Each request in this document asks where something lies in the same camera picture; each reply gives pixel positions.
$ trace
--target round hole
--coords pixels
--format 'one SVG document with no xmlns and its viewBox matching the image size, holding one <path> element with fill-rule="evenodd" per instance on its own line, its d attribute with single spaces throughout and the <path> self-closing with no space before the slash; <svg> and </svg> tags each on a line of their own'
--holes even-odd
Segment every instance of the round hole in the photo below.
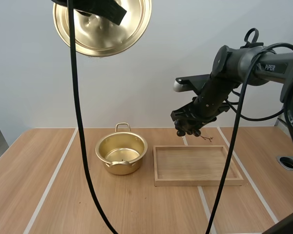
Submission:
<svg viewBox="0 0 293 234">
<path fill-rule="evenodd" d="M 281 162 L 284 166 L 293 169 L 293 159 L 291 159 L 291 158 L 289 158 L 289 157 L 281 157 L 281 158 L 280 158 L 280 162 Z"/>
</svg>

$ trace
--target black cord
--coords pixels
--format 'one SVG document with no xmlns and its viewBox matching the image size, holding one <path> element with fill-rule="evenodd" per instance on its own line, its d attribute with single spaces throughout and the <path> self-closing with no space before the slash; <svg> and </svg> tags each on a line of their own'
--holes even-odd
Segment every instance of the black cord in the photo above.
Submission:
<svg viewBox="0 0 293 234">
<path fill-rule="evenodd" d="M 219 184 L 219 188 L 218 188 L 217 195 L 216 195 L 216 198 L 215 198 L 214 206 L 213 206 L 213 209 L 212 209 L 211 214 L 210 214 L 209 224 L 208 224 L 208 227 L 206 229 L 206 234 L 210 233 L 210 229 L 211 229 L 211 226 L 213 224 L 215 214 L 216 214 L 216 210 L 217 210 L 217 207 L 218 207 L 218 204 L 219 204 L 219 201 L 220 201 L 220 196 L 221 196 L 222 190 L 224 188 L 227 172 L 228 172 L 228 169 L 229 169 L 229 166 L 230 166 L 230 161 L 231 161 L 231 157 L 232 157 L 232 153 L 233 153 L 235 139 L 236 139 L 236 135 L 237 135 L 237 132 L 238 132 L 238 127 L 239 127 L 239 122 L 240 122 L 240 117 L 241 117 L 241 112 L 242 112 L 242 105 L 243 105 L 243 101 L 244 101 L 246 87 L 248 85 L 250 75 L 251 75 L 251 72 L 252 72 L 254 66 L 256 65 L 256 63 L 259 60 L 259 58 L 261 57 L 261 55 L 263 53 L 266 53 L 266 52 L 269 52 L 269 51 L 267 51 L 267 50 L 261 51 L 254 57 L 253 61 L 251 62 L 250 66 L 249 66 L 249 70 L 248 70 L 248 72 L 246 74 L 246 78 L 245 78 L 244 83 L 242 85 L 239 104 L 238 104 L 238 110 L 237 110 L 237 113 L 235 115 L 235 121 L 234 121 L 232 136 L 231 136 L 231 142 L 230 142 L 230 146 L 229 146 L 229 150 L 228 150 L 228 155 L 227 155 L 226 163 L 225 163 L 225 166 L 224 166 L 224 171 L 223 171 L 223 174 L 222 174 L 221 179 L 220 179 L 220 184 Z"/>
<path fill-rule="evenodd" d="M 232 101 L 228 101 L 231 105 L 238 105 L 239 104 L 239 102 L 232 102 Z"/>
<path fill-rule="evenodd" d="M 91 193 L 91 196 L 93 198 L 93 201 L 104 220 L 107 227 L 111 230 L 113 234 L 117 234 L 113 226 L 108 221 L 107 217 L 105 216 L 99 201 L 97 199 L 97 196 L 95 194 L 89 167 L 88 167 L 88 161 L 87 161 L 87 153 L 86 153 L 86 144 L 84 139 L 84 127 L 83 127 L 83 121 L 82 121 L 82 113 L 80 109 L 80 102 L 79 102 L 79 92 L 78 92 L 78 76 L 77 76 L 77 60 L 76 60 L 76 44 L 75 44 L 75 25 L 74 25 L 74 6 L 73 6 L 73 0 L 67 0 L 67 6 L 68 6 L 68 21 L 69 21 L 69 40 L 70 40 L 70 59 L 71 59 L 71 66 L 72 66 L 72 77 L 73 77 L 73 91 L 74 91 L 74 102 L 75 102 L 75 110 L 76 110 L 76 117 L 77 117 L 77 124 L 78 124 L 78 130 L 79 130 L 79 137 L 80 137 L 80 145 L 82 149 L 82 157 L 83 157 L 83 164 L 84 164 L 84 174 L 87 179 L 88 187 Z"/>
<path fill-rule="evenodd" d="M 240 96 L 240 93 L 236 92 L 236 91 L 232 91 L 233 94 L 237 95 L 238 97 Z"/>
<path fill-rule="evenodd" d="M 225 102 L 229 105 L 229 107 L 237 113 L 237 110 L 235 109 L 235 107 L 233 106 L 233 103 L 229 102 L 227 99 L 225 100 Z M 271 116 L 268 116 L 268 117 L 264 117 L 264 118 L 249 118 L 249 117 L 246 117 L 244 115 L 241 114 L 241 118 L 243 119 L 246 119 L 248 121 L 254 121 L 254 122 L 259 122 L 259 121 L 265 121 L 265 120 L 268 120 L 268 119 L 272 119 L 272 118 L 275 118 L 275 117 L 278 117 L 279 115 L 281 115 L 283 113 L 283 109 L 280 110 L 279 112 L 271 115 Z"/>
<path fill-rule="evenodd" d="M 286 127 L 288 126 L 287 123 L 286 123 L 283 119 L 278 118 L 278 120 L 279 120 L 281 123 L 283 123 Z"/>
</svg>

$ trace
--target gray wall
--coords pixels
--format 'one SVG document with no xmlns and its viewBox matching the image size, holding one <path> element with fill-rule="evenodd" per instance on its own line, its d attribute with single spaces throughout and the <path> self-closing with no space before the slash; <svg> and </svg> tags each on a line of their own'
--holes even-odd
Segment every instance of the gray wall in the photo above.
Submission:
<svg viewBox="0 0 293 234">
<path fill-rule="evenodd" d="M 113 127 L 119 121 L 172 127 L 170 112 L 194 96 L 174 93 L 174 79 L 209 73 L 222 45 L 240 47 L 252 27 L 266 45 L 293 43 L 293 0 L 154 0 L 152 5 L 149 27 L 132 48 L 108 58 L 77 56 L 85 127 Z M 277 112 L 280 90 L 276 83 L 250 87 L 243 113 Z M 232 126 L 233 118 L 233 112 L 223 114 L 211 126 Z M 53 25 L 50 0 L 0 1 L 0 129 L 11 144 L 35 127 L 76 127 L 69 48 Z"/>
</svg>

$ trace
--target wooden tray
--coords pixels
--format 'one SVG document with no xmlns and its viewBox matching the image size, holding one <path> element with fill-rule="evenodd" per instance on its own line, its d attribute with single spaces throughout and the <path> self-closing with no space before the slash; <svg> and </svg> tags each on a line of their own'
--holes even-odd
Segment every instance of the wooden tray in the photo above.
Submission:
<svg viewBox="0 0 293 234">
<path fill-rule="evenodd" d="M 155 186 L 218 186 L 227 158 L 222 146 L 154 146 Z M 231 160 L 225 185 L 243 185 Z"/>
</svg>

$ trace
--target table surface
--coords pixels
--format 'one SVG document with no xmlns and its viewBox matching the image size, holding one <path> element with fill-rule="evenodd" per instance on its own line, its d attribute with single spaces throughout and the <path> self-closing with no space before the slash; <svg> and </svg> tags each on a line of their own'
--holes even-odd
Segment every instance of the table surface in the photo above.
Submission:
<svg viewBox="0 0 293 234">
<path fill-rule="evenodd" d="M 108 173 L 95 155 L 113 129 L 85 129 L 88 164 L 100 204 L 120 234 L 204 234 L 217 186 L 155 187 L 154 145 L 225 145 L 232 128 L 203 128 L 178 137 L 174 129 L 132 129 L 148 142 L 133 174 Z M 76 129 L 32 129 L 0 158 L 0 234 L 108 234 L 84 176 Z M 233 160 L 247 181 L 225 187 L 212 234 L 261 233 L 293 212 L 293 171 L 277 156 L 293 156 L 276 127 L 241 127 Z"/>
</svg>

